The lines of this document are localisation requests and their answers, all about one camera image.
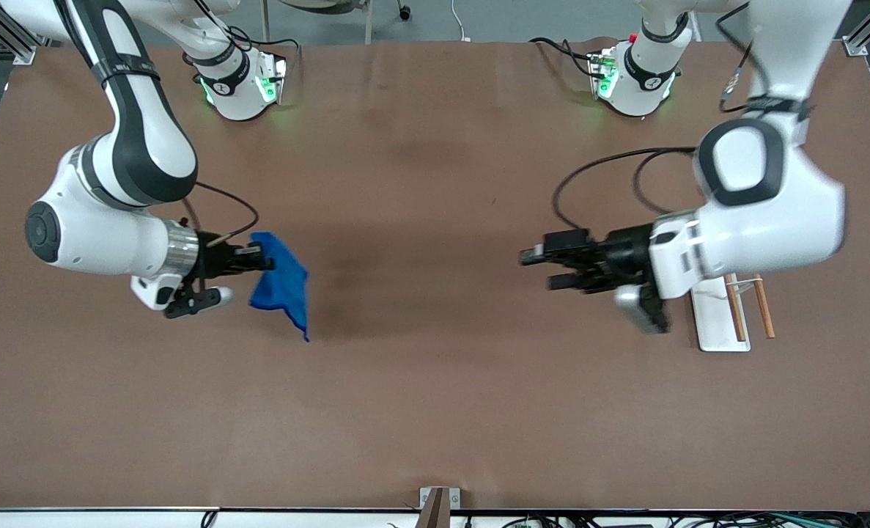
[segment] floor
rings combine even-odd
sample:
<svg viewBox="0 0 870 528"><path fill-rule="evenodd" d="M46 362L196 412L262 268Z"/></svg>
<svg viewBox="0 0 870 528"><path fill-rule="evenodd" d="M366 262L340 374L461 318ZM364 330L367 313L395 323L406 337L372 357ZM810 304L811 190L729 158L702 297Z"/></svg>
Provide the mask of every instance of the floor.
<svg viewBox="0 0 870 528"><path fill-rule="evenodd" d="M408 0L411 18L400 20L397 0L374 1L374 40L460 40L461 32L449 0ZM224 16L230 24L243 27L253 37L263 34L261 4L246 0L233 13ZM532 37L561 40L588 40L590 37L625 37L635 32L639 11L629 0L456 0L456 12L464 23L465 36L475 43L485 41L525 41ZM361 45L364 43L365 16L360 10L338 15L314 14L271 1L270 29L273 39L294 37L303 46ZM853 3L839 34L847 34L870 11L870 0ZM704 40L720 40L714 18L699 16ZM149 46L172 45L167 37L139 24ZM0 61L0 97L12 65Z"/></svg>

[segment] white stand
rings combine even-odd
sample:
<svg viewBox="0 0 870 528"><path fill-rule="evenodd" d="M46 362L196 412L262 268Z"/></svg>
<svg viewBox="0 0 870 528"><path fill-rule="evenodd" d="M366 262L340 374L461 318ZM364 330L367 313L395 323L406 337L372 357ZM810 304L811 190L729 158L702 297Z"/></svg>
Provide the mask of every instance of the white stand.
<svg viewBox="0 0 870 528"><path fill-rule="evenodd" d="M744 306L740 294L735 296L740 310L744 341L737 341L734 320L731 317L725 277L702 281L692 288L692 308L696 314L698 347L706 352L746 352L751 349L751 339L744 321Z"/></svg>

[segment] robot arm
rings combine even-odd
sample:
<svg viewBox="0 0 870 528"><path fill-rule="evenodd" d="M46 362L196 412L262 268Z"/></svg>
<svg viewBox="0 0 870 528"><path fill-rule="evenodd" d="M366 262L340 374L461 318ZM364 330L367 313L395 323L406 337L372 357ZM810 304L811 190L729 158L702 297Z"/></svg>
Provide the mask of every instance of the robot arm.
<svg viewBox="0 0 870 528"><path fill-rule="evenodd" d="M604 78L596 84L597 97L627 116L646 116L669 96L676 66L692 41L689 12L721 13L735 10L747 0L635 0L643 20L635 40L608 50L594 66Z"/></svg>
<svg viewBox="0 0 870 528"><path fill-rule="evenodd" d="M64 0L1 0L3 9L30 30L72 41L73 28L62 23ZM254 46L243 50L213 23L194 0L120 0L128 16L166 34L200 72L207 100L228 120L250 120L278 99L284 60ZM240 0L207 0L210 17L236 10Z"/></svg>
<svg viewBox="0 0 870 528"><path fill-rule="evenodd" d="M50 188L26 215L34 254L56 267L132 275L132 288L167 317L225 304L226 288L201 288L220 274L264 270L260 248L220 243L147 212L181 200L196 182L196 153L174 119L160 78L119 0L56 0L50 29L73 40L103 86L116 116L112 131L66 153Z"/></svg>
<svg viewBox="0 0 870 528"><path fill-rule="evenodd" d="M696 150L704 206L613 231L604 241L586 230L550 233L520 262L575 270L552 277L550 290L615 290L616 303L654 333L668 330L662 300L702 281L799 268L835 254L844 238L844 187L802 146L806 99L850 3L749 4L753 52L766 76L754 76L744 114L711 130Z"/></svg>

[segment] brown tabletop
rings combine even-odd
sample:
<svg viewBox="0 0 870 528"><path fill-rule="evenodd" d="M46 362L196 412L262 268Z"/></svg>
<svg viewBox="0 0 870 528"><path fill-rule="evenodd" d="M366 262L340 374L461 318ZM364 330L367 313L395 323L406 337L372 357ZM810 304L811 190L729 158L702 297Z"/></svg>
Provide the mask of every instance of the brown tabletop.
<svg viewBox="0 0 870 528"><path fill-rule="evenodd" d="M311 337L238 301L164 320L127 277L36 260L23 215L112 114L80 57L40 50L0 109L0 507L870 508L870 75L836 46L807 153L847 185L833 260L767 275L777 339L705 353L686 300L639 334L610 295L545 291L518 250L559 230L555 184L595 158L696 144L737 53L693 44L645 120L528 44L309 49L286 108L220 118L180 50L151 51L200 178L253 201L311 271ZM592 171L566 211L595 234L652 220L636 161ZM699 203L686 157L646 191ZM204 228L247 213L191 199ZM180 205L156 208L179 218Z"/></svg>

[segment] blue towel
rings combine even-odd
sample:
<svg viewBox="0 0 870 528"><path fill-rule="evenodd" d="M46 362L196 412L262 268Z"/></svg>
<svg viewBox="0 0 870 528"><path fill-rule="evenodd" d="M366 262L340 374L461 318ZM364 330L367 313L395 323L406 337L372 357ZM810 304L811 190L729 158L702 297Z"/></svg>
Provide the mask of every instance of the blue towel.
<svg viewBox="0 0 870 528"><path fill-rule="evenodd" d="M274 234L257 231L250 235L254 243L262 244L266 257L275 260L274 270L263 271L256 290L249 298L249 305L259 310L284 310L301 333L308 339L308 298L304 284L308 271L301 266L295 255Z"/></svg>

